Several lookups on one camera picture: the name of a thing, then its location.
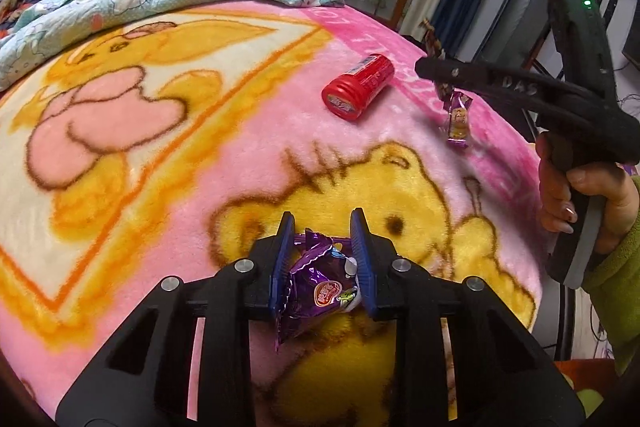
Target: yellow cloth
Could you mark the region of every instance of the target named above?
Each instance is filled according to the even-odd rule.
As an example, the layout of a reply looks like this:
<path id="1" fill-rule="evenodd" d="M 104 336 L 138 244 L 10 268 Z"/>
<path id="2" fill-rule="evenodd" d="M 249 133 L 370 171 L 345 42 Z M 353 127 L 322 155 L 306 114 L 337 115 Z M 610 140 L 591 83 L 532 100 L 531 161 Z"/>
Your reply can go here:
<path id="1" fill-rule="evenodd" d="M 634 177 L 640 190 L 640 177 Z M 640 214 L 620 245 L 592 272 L 582 287 L 593 306 L 622 373 L 640 345 Z"/>

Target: red oval logo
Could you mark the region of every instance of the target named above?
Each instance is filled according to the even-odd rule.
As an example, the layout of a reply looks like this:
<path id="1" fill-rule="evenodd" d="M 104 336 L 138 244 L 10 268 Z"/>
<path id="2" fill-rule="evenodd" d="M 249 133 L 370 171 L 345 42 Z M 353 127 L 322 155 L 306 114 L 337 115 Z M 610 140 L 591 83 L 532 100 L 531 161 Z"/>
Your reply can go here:
<path id="1" fill-rule="evenodd" d="M 342 284 L 337 281 L 324 281 L 316 285 L 314 290 L 314 301 L 316 306 L 321 308 L 331 304 L 342 292 Z"/>

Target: snack wrapper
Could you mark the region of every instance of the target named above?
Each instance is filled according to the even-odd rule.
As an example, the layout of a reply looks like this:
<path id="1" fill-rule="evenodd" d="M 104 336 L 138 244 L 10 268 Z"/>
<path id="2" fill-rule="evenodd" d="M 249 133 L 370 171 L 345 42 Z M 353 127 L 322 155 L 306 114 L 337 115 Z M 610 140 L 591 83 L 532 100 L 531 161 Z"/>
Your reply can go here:
<path id="1" fill-rule="evenodd" d="M 362 299 L 351 256 L 351 239 L 327 237 L 309 229 L 296 235 L 302 256 L 289 269 L 276 316 L 276 349 L 335 312 L 349 312 Z"/>
<path id="2" fill-rule="evenodd" d="M 447 125 L 447 142 L 456 147 L 468 147 L 469 107 L 473 99 L 463 92 L 454 91 L 449 105 L 449 124 Z"/>

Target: bed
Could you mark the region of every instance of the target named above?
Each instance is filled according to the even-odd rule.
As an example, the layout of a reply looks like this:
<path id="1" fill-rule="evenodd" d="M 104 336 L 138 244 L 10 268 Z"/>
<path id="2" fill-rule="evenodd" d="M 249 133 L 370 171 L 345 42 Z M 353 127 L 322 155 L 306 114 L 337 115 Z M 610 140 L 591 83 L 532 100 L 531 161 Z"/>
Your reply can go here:
<path id="1" fill-rule="evenodd" d="M 372 52 L 396 74 L 347 123 L 321 89 Z M 483 277 L 531 328 L 537 159 L 478 97 L 471 147 L 448 147 L 421 54 L 349 7 L 239 0 L 103 30 L 15 84 L 0 100 L 0 349 L 44 410 L 159 280 L 213 275 L 284 210 L 339 236 L 361 206 L 401 255 Z M 334 315 L 277 355 L 273 328 L 250 336 L 258 425 L 385 425 L 391 326 Z"/>

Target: red cylindrical container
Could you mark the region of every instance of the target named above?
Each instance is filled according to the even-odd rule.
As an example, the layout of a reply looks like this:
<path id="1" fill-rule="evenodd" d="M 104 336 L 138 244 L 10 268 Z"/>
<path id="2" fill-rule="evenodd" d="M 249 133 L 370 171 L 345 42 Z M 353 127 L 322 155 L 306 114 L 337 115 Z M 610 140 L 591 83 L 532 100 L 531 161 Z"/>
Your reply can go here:
<path id="1" fill-rule="evenodd" d="M 340 118 L 356 120 L 388 84 L 394 72 L 391 60 L 379 53 L 371 54 L 324 87 L 324 105 Z"/>

